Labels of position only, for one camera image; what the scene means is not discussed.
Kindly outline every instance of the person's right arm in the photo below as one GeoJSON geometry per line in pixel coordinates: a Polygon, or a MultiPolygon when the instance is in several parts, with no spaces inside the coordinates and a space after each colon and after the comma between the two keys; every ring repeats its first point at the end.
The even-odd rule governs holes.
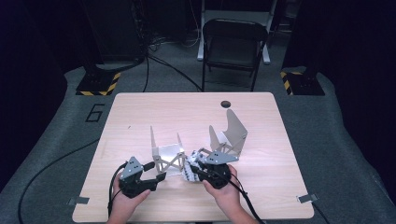
{"type": "MultiPolygon", "coordinates": [[[[236,170],[231,165],[230,172],[231,174],[236,175],[236,170]]],[[[235,183],[235,185],[239,186],[239,183],[236,181],[235,177],[232,175],[231,181],[235,183]]],[[[225,216],[231,220],[234,224],[257,224],[257,220],[255,220],[245,209],[242,207],[240,203],[239,191],[230,183],[221,189],[215,189],[212,185],[206,180],[203,181],[206,191],[211,194],[216,201],[216,204],[219,206],[221,211],[225,214],[225,216]]]]}

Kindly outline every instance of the black chair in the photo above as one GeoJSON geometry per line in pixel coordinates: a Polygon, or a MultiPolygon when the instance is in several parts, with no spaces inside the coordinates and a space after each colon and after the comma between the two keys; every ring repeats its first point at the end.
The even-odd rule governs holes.
{"type": "Polygon", "coordinates": [[[206,82],[239,85],[206,80],[206,66],[250,72],[250,91],[254,90],[262,49],[268,37],[265,27],[252,21],[214,19],[205,23],[202,90],[206,82]]]}

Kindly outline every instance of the stand base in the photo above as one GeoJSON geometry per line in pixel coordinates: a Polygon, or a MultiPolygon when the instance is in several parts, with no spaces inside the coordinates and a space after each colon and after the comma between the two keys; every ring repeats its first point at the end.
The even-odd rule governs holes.
{"type": "Polygon", "coordinates": [[[85,74],[76,88],[76,95],[110,95],[116,88],[119,72],[101,71],[95,75],[85,74]]]}
{"type": "Polygon", "coordinates": [[[325,95],[317,79],[307,85],[304,83],[304,77],[301,73],[281,72],[286,92],[288,95],[325,95]]]}

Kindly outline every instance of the yellow and black hazard tape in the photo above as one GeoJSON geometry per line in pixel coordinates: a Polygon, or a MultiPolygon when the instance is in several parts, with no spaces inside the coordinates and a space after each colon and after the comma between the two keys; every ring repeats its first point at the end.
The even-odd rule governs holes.
{"type": "MultiPolygon", "coordinates": [[[[302,73],[299,72],[291,72],[294,75],[302,75],[302,73]]],[[[280,72],[280,76],[282,77],[283,80],[283,85],[285,86],[286,92],[288,93],[288,95],[293,95],[293,90],[291,89],[291,86],[289,84],[288,81],[288,74],[286,72],[280,72]]]]}
{"type": "Polygon", "coordinates": [[[111,95],[111,93],[116,89],[117,82],[119,81],[119,78],[121,76],[121,73],[117,73],[114,77],[113,80],[111,81],[111,85],[108,87],[107,91],[76,91],[76,95],[111,95]]]}

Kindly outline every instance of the light wood table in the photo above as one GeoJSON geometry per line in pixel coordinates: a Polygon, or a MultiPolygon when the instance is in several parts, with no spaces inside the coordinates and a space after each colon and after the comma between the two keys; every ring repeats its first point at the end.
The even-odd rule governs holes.
{"type": "MultiPolygon", "coordinates": [[[[290,140],[274,96],[268,92],[169,92],[120,93],[92,159],[77,204],[76,222],[106,222],[108,188],[116,169],[135,156],[142,164],[152,161],[150,126],[157,146],[177,143],[180,135],[186,155],[201,147],[210,149],[209,125],[227,130],[226,108],[247,128],[239,161],[230,163],[262,219],[311,218],[311,203],[299,203],[307,194],[290,140]]],[[[151,179],[156,169],[143,173],[151,179]]],[[[242,205],[248,210],[245,200],[242,205]]],[[[166,177],[135,210],[130,221],[190,222],[227,220],[201,182],[185,181],[181,175],[166,177]]]]}

